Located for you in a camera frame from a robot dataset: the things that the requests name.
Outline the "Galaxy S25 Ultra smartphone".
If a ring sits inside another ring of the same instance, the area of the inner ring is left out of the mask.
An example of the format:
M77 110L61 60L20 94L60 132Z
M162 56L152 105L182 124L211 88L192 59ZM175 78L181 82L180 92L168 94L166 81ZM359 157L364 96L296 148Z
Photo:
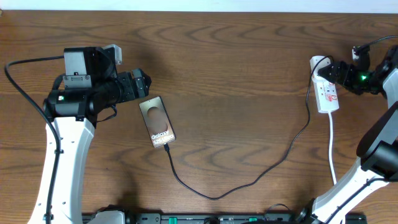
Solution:
M139 103L139 109L154 148L176 140L174 129L160 96Z

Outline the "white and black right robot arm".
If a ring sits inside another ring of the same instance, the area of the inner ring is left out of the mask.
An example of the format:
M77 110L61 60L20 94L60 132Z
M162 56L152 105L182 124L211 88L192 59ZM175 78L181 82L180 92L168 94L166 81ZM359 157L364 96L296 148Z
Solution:
M387 111L360 140L351 169L325 194L312 200L300 223L340 223L372 192L397 182L397 46L392 46L371 71L369 45L352 49L352 64L327 56L310 59L317 103L336 103L334 85L361 95L381 94Z

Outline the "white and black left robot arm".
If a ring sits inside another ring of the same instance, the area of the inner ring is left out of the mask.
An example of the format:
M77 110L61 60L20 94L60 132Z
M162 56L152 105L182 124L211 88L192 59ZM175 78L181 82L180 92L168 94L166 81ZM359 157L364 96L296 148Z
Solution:
M30 223L83 223L85 164L98 114L149 94L151 79L141 69L117 71L117 45L66 48L63 58L65 73L44 100L47 149Z

